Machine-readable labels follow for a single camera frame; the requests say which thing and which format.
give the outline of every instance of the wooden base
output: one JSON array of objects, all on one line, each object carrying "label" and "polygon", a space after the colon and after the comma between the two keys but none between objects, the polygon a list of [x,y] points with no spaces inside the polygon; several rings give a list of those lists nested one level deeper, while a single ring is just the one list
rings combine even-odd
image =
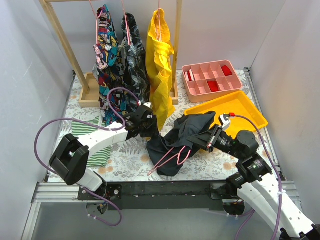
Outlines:
[{"label": "wooden base", "polygon": [[99,108],[99,84],[92,72],[87,72],[84,77],[89,84],[90,91],[89,94],[86,94],[84,89],[81,89],[79,105],[82,108]]},{"label": "wooden base", "polygon": [[[89,84],[90,92],[89,94],[86,94],[84,89],[81,89],[79,105],[82,108],[99,108],[99,84],[92,72],[87,72],[84,77]],[[178,105],[177,79],[174,81],[174,86],[170,92],[170,96],[172,97],[173,105]]]}]

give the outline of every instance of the yellow tray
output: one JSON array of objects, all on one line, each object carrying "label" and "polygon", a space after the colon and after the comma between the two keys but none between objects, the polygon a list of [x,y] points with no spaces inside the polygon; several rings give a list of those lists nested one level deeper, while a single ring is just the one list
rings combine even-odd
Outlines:
[{"label": "yellow tray", "polygon": [[[184,111],[184,115],[205,114],[210,111],[215,111],[216,113],[214,123],[211,127],[213,127],[214,124],[220,125],[219,116],[221,114],[228,113],[234,113],[236,115],[242,115],[249,118],[258,127],[258,129],[264,128],[268,125],[268,121],[243,91],[236,91],[186,109]],[[237,133],[241,130],[255,132],[255,128],[247,120],[239,117],[231,118],[231,125],[226,130],[226,133],[235,138]]]}]

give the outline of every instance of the wooden clothes rack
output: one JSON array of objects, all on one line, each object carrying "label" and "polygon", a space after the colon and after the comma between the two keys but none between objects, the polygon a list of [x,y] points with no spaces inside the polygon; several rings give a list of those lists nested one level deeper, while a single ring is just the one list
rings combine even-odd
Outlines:
[{"label": "wooden clothes rack", "polygon": [[[90,107],[99,107],[99,85],[92,72],[83,73],[81,67],[78,63],[78,60],[71,48],[71,45],[68,41],[68,38],[60,24],[60,21],[57,17],[57,14],[51,3],[55,2],[88,2],[89,0],[39,0],[41,6],[47,15],[52,27],[57,34],[62,47],[65,51],[66,56],[68,57],[73,70],[79,78],[79,81],[82,85],[82,90],[79,97],[79,105],[83,108]],[[178,46],[179,46],[179,36],[180,36],[180,23],[181,23],[181,10],[182,10],[182,1],[176,0],[176,19],[175,19],[175,32],[174,32],[174,55],[172,63],[172,89],[170,95],[174,105],[178,104],[178,87],[177,87],[177,61],[178,61]]]}]

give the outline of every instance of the black metal bar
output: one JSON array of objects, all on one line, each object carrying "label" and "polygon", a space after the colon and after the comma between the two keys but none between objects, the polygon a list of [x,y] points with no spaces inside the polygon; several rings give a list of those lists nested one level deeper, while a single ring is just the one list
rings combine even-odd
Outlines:
[{"label": "black metal bar", "polygon": [[[223,211],[221,199],[213,200],[209,191],[212,184],[225,184],[224,180],[210,181],[153,181],[153,182],[109,182],[108,186],[121,186],[120,197],[114,203],[126,209],[209,209]],[[79,200],[94,199],[83,196]]]}]

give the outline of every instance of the white cable tie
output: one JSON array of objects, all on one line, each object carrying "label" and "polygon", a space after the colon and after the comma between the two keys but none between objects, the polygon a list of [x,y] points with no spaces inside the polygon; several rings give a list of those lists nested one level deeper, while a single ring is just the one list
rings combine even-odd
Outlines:
[{"label": "white cable tie", "polygon": [[286,190],[283,190],[283,189],[282,189],[282,191],[278,191],[278,196],[283,195],[283,194],[285,194],[286,192],[287,192]]}]

